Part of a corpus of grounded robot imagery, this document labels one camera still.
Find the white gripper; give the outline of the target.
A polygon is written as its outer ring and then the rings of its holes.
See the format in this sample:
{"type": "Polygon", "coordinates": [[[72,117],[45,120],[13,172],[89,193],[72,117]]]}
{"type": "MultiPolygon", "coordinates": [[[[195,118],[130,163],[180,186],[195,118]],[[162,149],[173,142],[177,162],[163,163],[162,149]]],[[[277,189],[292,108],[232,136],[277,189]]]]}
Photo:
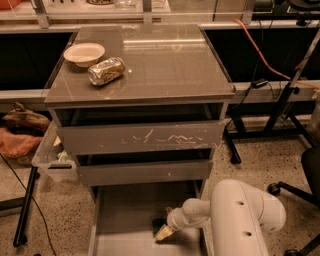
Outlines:
{"type": "Polygon", "coordinates": [[[185,214],[183,208],[165,207],[167,225],[164,224],[155,234],[157,241],[162,241],[171,236],[174,231],[179,231],[190,226],[190,218],[185,214]]]}

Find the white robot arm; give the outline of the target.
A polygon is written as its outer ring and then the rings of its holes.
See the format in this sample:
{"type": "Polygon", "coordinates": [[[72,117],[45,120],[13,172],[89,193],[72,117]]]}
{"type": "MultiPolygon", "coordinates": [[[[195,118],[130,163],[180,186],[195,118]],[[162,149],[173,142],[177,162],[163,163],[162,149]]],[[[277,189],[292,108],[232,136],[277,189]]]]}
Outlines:
{"type": "Polygon", "coordinates": [[[167,210],[156,230],[162,241],[184,228],[211,225],[214,256],[269,256],[263,233],[286,222],[283,204],[273,195],[234,179],[216,184],[208,200],[190,198],[167,210]]]}

